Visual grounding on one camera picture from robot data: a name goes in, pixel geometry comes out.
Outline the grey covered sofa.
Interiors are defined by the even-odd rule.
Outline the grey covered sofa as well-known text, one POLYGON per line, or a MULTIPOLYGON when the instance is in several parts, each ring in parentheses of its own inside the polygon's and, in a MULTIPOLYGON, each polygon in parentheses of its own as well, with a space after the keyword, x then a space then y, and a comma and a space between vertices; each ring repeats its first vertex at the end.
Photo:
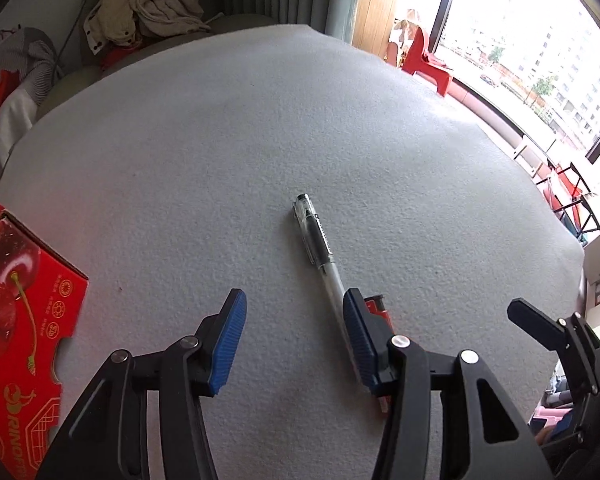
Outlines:
POLYGON ((45 32, 17 27, 0 32, 0 71, 18 70, 20 86, 0 108, 0 180, 15 145, 36 122, 58 74, 56 50, 45 32))

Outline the red plastic stool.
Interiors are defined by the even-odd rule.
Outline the red plastic stool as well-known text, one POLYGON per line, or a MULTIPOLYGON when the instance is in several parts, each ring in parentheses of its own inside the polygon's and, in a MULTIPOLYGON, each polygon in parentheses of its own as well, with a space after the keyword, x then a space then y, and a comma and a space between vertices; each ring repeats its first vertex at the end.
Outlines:
POLYGON ((411 47, 408 49, 402 64, 402 70, 410 75, 421 74, 434 81, 440 96, 446 96, 453 77, 441 65, 432 60, 427 50, 428 37, 417 26, 411 47))

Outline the red orange lighter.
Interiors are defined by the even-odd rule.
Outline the red orange lighter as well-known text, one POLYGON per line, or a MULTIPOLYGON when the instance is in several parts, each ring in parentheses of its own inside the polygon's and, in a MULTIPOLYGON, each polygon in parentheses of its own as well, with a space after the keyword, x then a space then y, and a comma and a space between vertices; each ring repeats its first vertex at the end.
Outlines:
POLYGON ((384 396, 384 378, 389 369, 387 341, 393 334, 393 326, 388 310, 384 305, 384 296, 375 295, 364 299, 368 315, 365 317, 365 329, 370 336, 370 344, 373 350, 373 364, 370 366, 370 384, 367 388, 379 402, 380 411, 387 415, 389 411, 390 398, 384 396))

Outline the silver clear gel pen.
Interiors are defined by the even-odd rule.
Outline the silver clear gel pen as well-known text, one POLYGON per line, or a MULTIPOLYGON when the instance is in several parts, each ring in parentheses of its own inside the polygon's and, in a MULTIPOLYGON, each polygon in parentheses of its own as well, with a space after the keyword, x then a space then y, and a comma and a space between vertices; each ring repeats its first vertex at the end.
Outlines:
POLYGON ((330 306, 336 315, 344 344, 350 354, 350 358, 353 358, 342 314, 343 297, 346 289, 343 286, 336 258, 328 244, 320 215, 308 194, 300 194, 294 200, 294 218, 296 218, 298 223, 303 244, 311 264, 317 270, 318 274, 321 275, 330 306))

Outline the red cardboard tray box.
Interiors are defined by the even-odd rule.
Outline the red cardboard tray box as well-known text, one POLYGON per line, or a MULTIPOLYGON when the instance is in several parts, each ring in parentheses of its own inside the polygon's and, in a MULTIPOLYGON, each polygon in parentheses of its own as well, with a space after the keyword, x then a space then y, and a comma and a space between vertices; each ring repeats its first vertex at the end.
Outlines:
POLYGON ((0 204, 0 464, 32 479, 59 420, 58 344, 72 336, 88 278, 0 204))

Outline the beige clothes pile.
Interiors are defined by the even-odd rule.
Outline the beige clothes pile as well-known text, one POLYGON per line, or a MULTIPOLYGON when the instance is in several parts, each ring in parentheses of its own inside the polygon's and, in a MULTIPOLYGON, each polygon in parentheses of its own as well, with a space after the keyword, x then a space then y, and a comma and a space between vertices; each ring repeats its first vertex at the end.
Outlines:
POLYGON ((83 22, 94 54, 110 44, 132 47, 143 36, 170 38, 209 30, 200 0, 98 0, 83 22))

